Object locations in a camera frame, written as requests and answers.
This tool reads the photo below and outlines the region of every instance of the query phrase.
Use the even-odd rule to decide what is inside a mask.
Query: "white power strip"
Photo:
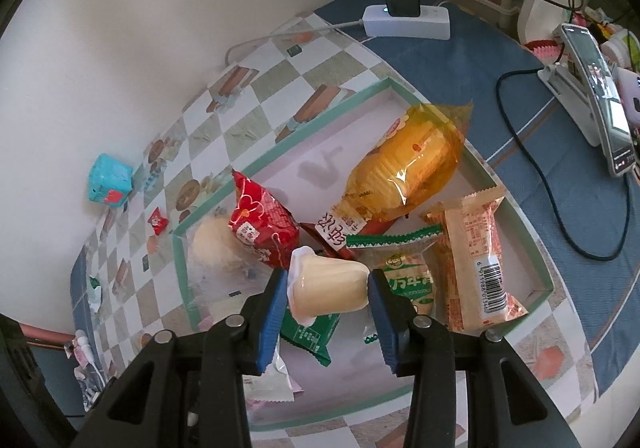
[[[391,16],[386,6],[368,6],[362,15],[368,36],[409,36],[448,40],[449,11],[438,6],[420,6],[420,16]]]

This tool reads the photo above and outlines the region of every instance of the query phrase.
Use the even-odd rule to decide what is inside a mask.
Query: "green snack wrapper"
[[[382,269],[393,294],[411,300],[418,314],[432,314],[436,287],[423,253],[442,233],[437,224],[405,235],[347,235],[349,248],[369,269]],[[370,317],[364,342],[378,339]]]
[[[323,367],[326,367],[331,363],[326,345],[334,334],[335,326],[338,325],[339,320],[339,314],[326,314],[316,318],[312,326],[303,327],[293,319],[289,307],[287,307],[282,320],[280,336],[290,344],[311,352],[314,358]]]

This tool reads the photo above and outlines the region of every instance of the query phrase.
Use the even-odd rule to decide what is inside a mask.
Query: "barcode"
[[[507,293],[502,287],[500,264],[489,264],[478,271],[484,312],[490,314],[505,309],[507,307]]]

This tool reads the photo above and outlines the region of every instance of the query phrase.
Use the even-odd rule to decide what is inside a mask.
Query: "phone screen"
[[[588,86],[600,107],[610,149],[615,154],[631,143],[631,134],[609,67],[587,28],[564,26],[562,30],[586,73]]]

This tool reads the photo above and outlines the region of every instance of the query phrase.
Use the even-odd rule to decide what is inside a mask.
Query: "white wall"
[[[139,162],[228,46],[329,1],[24,0],[0,40],[0,312],[71,332],[95,157]]]

